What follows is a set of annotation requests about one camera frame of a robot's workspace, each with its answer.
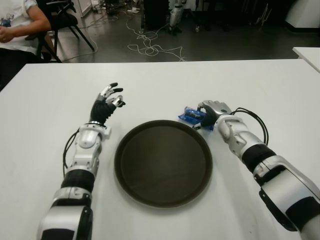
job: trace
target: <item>table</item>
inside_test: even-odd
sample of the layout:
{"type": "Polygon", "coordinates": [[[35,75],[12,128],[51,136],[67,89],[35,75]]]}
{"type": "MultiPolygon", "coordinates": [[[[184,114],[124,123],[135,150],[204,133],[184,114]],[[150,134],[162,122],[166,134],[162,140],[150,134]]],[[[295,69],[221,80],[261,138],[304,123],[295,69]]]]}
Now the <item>table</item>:
{"type": "Polygon", "coordinates": [[[320,73],[320,47],[294,47],[293,51],[320,73]]]}
{"type": "MultiPolygon", "coordinates": [[[[320,81],[302,59],[26,65],[0,93],[0,239],[35,239],[63,180],[65,143],[112,82],[124,88],[127,105],[107,121],[112,135],[93,190],[93,240],[299,239],[273,219],[251,173],[218,134],[200,132],[212,151],[212,179],[179,208],[130,199],[115,178],[114,156],[133,127],[177,120],[185,106],[219,100],[256,112],[268,127],[269,147],[320,186],[320,81]]],[[[243,118],[262,137],[258,123],[243,118]]]]}

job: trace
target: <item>blue object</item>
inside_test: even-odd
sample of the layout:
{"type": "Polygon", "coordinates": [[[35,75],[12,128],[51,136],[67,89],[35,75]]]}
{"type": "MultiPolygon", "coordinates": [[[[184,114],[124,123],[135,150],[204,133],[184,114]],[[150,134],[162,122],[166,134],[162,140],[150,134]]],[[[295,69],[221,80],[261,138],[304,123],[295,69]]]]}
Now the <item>blue object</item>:
{"type": "Polygon", "coordinates": [[[11,27],[11,20],[14,19],[14,15],[13,14],[8,14],[7,15],[7,19],[4,19],[3,17],[0,19],[0,26],[9,28],[11,27]]]}
{"type": "MultiPolygon", "coordinates": [[[[204,119],[205,116],[206,116],[205,112],[197,111],[191,107],[186,106],[184,108],[184,114],[182,114],[178,117],[179,117],[179,119],[181,119],[189,124],[196,125],[196,124],[200,123],[204,119]]],[[[214,126],[213,125],[207,126],[207,127],[204,127],[204,129],[207,129],[209,131],[213,131],[214,126]]]]}

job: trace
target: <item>blue package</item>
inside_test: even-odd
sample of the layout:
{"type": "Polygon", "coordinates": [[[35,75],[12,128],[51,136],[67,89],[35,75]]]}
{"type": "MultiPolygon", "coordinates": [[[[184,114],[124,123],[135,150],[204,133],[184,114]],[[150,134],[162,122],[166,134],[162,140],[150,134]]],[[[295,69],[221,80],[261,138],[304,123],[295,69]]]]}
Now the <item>blue package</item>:
{"type": "MultiPolygon", "coordinates": [[[[189,124],[196,125],[196,124],[200,123],[204,119],[205,116],[206,116],[205,112],[197,111],[191,107],[186,106],[184,108],[184,114],[182,114],[178,117],[179,117],[179,119],[181,119],[189,124]]],[[[209,131],[213,131],[214,126],[213,125],[207,126],[207,127],[204,127],[204,129],[207,129],[209,131]]]]}

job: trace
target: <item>silver robotic arm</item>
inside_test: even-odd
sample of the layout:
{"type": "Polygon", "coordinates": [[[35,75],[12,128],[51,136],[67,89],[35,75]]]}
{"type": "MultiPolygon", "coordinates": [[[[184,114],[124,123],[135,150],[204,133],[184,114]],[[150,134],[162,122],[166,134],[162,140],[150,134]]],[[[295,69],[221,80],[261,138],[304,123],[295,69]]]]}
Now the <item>silver robotic arm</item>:
{"type": "Polygon", "coordinates": [[[320,240],[320,190],[282,156],[276,155],[249,131],[242,119],[231,115],[223,102],[206,100],[198,105],[206,117],[193,128],[214,124],[223,140],[253,174],[259,195],[276,220],[303,240],[320,240]]]}
{"type": "Polygon", "coordinates": [[[99,168],[101,143],[111,129],[104,124],[116,108],[125,105],[123,97],[108,97],[122,88],[112,83],[97,96],[88,123],[82,125],[75,140],[75,154],[67,168],[61,188],[55,193],[51,207],[38,228],[38,240],[90,240],[93,211],[92,191],[99,168]]]}
{"type": "Polygon", "coordinates": [[[177,24],[181,21],[187,0],[175,0],[174,7],[170,13],[169,32],[177,30],[177,24]]]}

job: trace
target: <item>brown tray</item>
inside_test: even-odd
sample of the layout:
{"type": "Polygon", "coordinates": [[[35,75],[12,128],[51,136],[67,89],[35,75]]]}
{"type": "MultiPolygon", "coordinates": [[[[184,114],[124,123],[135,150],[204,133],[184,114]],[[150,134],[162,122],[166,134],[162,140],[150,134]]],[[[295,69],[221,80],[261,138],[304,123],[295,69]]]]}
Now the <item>brown tray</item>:
{"type": "Polygon", "coordinates": [[[206,141],[194,129],[156,120],[135,127],[122,139],[114,167],[132,198],[171,208],[190,202],[205,189],[213,163],[206,141]]]}

